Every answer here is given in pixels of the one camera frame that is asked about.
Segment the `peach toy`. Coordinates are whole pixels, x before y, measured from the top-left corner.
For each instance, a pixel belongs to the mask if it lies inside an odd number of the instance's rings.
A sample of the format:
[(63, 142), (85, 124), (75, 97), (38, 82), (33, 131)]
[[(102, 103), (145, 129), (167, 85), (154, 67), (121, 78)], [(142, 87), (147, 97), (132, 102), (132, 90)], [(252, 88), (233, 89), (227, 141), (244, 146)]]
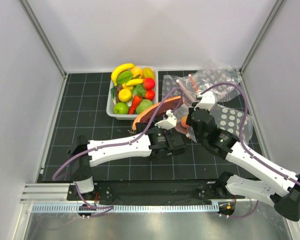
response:
[(188, 127), (188, 125), (187, 125), (187, 118), (188, 118), (188, 116), (186, 115), (186, 116), (182, 117), (182, 119), (180, 121), (182, 127), (185, 128), (185, 129)]

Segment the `zip bag red zipper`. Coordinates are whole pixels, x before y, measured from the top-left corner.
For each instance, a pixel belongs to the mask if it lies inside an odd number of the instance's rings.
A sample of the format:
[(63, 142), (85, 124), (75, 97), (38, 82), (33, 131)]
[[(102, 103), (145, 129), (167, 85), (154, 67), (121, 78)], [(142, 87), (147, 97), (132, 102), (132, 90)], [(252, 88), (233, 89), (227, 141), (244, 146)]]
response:
[(188, 116), (189, 114), (190, 104), (186, 101), (183, 101), (182, 105), (173, 113), (177, 118), (177, 124), (174, 128), (177, 132), (184, 134), (188, 139), (191, 139), (195, 143), (197, 142), (194, 130), (191, 126), (188, 125), (187, 128), (182, 127), (181, 119), (184, 116)]

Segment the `hot dog toy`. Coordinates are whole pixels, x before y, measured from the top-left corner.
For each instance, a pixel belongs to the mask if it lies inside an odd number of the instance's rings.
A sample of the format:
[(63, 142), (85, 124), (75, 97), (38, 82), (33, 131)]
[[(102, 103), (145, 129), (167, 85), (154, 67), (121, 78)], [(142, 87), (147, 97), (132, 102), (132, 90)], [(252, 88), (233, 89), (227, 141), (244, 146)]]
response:
[[(162, 116), (167, 110), (173, 110), (174, 108), (178, 108), (177, 105), (179, 104), (181, 100), (181, 104), (183, 104), (185, 101), (180, 96), (176, 97), (170, 97), (167, 100), (165, 100), (156, 113), (156, 117)], [(159, 107), (161, 102), (158, 102), (150, 107), (148, 107), (146, 110), (144, 110), (141, 114), (139, 114), (136, 119), (132, 123), (132, 130), (134, 132), (137, 131), (137, 123), (148, 123), (155, 112), (155, 110)]]

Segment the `orange carrot toy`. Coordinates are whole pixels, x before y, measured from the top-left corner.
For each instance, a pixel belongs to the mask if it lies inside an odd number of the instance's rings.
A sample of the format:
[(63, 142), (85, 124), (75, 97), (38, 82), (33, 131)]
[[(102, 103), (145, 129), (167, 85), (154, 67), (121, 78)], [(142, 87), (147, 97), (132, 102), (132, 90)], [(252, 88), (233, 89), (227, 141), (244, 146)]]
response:
[(128, 114), (129, 115), (132, 115), (135, 111), (136, 111), (136, 108), (138, 107), (138, 105), (142, 102), (143, 98), (138, 96), (138, 95), (135, 95), (133, 97), (133, 100), (132, 100), (132, 103), (131, 103), (131, 106), (129, 108), (129, 111), (128, 111)]

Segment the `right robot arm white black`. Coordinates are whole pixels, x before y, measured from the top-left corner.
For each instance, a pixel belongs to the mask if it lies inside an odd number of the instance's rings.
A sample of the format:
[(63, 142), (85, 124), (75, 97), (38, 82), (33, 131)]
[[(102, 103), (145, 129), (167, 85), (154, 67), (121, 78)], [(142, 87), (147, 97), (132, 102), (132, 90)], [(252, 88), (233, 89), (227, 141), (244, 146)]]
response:
[(210, 154), (234, 163), (258, 180), (224, 172), (214, 188), (220, 198), (239, 195), (273, 207), (282, 217), (300, 220), (300, 173), (287, 170), (249, 148), (234, 134), (218, 128), (207, 109), (190, 107), (186, 123), (193, 127), (196, 141)]

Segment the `polka dot bag right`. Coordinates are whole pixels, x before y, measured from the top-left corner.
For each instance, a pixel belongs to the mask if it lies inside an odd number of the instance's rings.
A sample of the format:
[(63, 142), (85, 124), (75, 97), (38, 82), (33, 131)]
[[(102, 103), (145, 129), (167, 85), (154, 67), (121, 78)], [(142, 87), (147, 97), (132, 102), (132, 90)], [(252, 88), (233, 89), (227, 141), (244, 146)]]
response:
[[(233, 108), (225, 107), (216, 104), (211, 110), (210, 114), (214, 117), (215, 124), (218, 128), (226, 130), (231, 134), (240, 136), (240, 127), (244, 118), (244, 112)], [(245, 144), (248, 144), (253, 136), (253, 117), (249, 114), (246, 116), (242, 138)]]

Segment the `polka dot bag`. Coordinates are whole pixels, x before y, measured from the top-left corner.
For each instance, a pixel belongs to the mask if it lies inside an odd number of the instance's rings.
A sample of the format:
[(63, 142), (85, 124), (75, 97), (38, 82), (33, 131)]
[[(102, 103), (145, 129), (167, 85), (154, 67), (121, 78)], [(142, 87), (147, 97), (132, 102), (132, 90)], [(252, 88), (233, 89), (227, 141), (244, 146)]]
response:
[[(199, 92), (221, 83), (238, 86), (242, 81), (242, 77), (235, 69), (215, 59), (206, 62), (200, 70), (192, 75), (192, 79)], [(235, 87), (230, 85), (219, 85), (211, 91), (218, 103), (229, 102), (241, 94)]]
[[(226, 130), (231, 134), (240, 136), (240, 127), (244, 118), (244, 112), (233, 108), (225, 107), (216, 104), (211, 110), (210, 114), (214, 117), (215, 124), (218, 128)], [(246, 116), (242, 138), (245, 144), (248, 144), (253, 136), (253, 117), (249, 114)]]

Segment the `white plastic food bin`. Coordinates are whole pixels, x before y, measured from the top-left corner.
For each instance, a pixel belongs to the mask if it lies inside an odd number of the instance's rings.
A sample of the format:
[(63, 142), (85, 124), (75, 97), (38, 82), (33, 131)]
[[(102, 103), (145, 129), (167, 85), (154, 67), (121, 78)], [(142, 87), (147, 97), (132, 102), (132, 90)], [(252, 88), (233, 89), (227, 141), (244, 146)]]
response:
[[(155, 87), (154, 87), (154, 100), (152, 101), (153, 105), (157, 104), (159, 102), (159, 71), (154, 66), (148, 66), (148, 65), (140, 65), (140, 67), (143, 68), (150, 68), (154, 72), (155, 76)], [(115, 114), (114, 112), (114, 101), (112, 99), (111, 89), (114, 87), (113, 81), (110, 79), (109, 84), (109, 90), (108, 90), (108, 97), (107, 97), (107, 104), (106, 104), (106, 113), (113, 118), (116, 118), (117, 120), (134, 120), (138, 117), (137, 114)]]

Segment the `red strawberry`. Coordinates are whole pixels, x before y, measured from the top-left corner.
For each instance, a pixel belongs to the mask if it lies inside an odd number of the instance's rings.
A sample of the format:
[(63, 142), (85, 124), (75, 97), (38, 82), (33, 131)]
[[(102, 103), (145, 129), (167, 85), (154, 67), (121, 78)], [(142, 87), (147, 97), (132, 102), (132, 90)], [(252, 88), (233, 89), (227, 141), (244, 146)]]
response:
[(145, 90), (152, 90), (155, 88), (156, 82), (153, 78), (147, 77), (143, 79), (142, 85)]
[(155, 92), (152, 89), (146, 90), (144, 98), (153, 101), (155, 98)]

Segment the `green apple toy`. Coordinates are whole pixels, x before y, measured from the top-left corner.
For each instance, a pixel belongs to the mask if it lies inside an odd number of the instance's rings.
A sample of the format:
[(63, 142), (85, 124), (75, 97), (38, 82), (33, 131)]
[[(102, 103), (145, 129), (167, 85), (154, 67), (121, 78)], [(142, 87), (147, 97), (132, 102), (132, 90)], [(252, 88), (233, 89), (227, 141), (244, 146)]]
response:
[(116, 115), (126, 115), (129, 113), (129, 107), (125, 102), (118, 102), (113, 107), (113, 113)]

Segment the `small yellow banana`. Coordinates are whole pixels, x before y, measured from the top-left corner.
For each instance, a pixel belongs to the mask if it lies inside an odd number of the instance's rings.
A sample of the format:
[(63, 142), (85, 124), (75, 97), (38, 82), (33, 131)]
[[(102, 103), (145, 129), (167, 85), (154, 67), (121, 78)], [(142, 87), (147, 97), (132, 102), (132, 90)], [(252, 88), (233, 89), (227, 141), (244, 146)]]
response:
[(142, 84), (143, 81), (144, 80), (142, 78), (131, 79), (128, 82), (125, 83), (125, 86), (126, 87), (134, 87), (134, 86), (137, 86), (139, 84)]

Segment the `yellow starfruit toy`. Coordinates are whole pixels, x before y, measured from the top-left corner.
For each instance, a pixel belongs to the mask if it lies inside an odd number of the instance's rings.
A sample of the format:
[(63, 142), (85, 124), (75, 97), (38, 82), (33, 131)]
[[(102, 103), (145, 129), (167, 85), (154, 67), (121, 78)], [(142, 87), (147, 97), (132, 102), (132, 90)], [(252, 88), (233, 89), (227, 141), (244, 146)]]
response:
[(145, 78), (151, 78), (153, 80), (155, 79), (155, 73), (149, 67), (145, 67), (145, 68), (142, 69), (142, 76), (143, 76), (144, 79)]

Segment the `orange fruit toy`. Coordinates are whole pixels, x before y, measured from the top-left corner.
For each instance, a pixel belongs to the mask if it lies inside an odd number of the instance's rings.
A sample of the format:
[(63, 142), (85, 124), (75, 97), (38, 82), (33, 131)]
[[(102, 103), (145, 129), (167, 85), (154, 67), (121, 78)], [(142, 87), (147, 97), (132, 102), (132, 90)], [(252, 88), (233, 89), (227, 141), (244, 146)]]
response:
[(140, 79), (142, 78), (143, 69), (139, 66), (133, 67), (130, 72), (132, 73), (133, 79)]

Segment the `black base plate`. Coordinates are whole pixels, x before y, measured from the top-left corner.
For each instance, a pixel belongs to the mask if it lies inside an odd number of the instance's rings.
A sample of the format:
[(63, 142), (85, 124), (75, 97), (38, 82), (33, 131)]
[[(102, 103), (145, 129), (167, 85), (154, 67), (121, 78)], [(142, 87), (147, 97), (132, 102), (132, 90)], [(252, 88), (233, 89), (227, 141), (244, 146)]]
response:
[(95, 181), (94, 190), (82, 196), (106, 206), (195, 206), (244, 198), (213, 191), (214, 183), (206, 179)]

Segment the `right aluminium frame post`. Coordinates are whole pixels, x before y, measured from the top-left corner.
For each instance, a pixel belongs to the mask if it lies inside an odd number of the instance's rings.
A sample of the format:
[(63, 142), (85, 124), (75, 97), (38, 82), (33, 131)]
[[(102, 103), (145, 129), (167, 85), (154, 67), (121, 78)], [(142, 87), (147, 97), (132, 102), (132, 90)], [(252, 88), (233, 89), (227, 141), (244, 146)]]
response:
[(258, 32), (250, 50), (248, 51), (248, 54), (246, 58), (244, 59), (239, 72), (241, 75), (244, 74), (244, 72), (247, 70), (250, 62), (252, 61), (253, 57), (255, 56), (257, 50), (261, 46), (262, 42), (266, 38), (269, 30), (271, 29), (273, 23), (275, 22), (276, 18), (278, 17), (279, 13), (281, 12), (283, 6), (285, 5), (287, 1), (286, 0), (276, 0), (273, 7), (271, 8), (269, 14), (267, 15), (265, 22), (263, 23), (260, 31)]

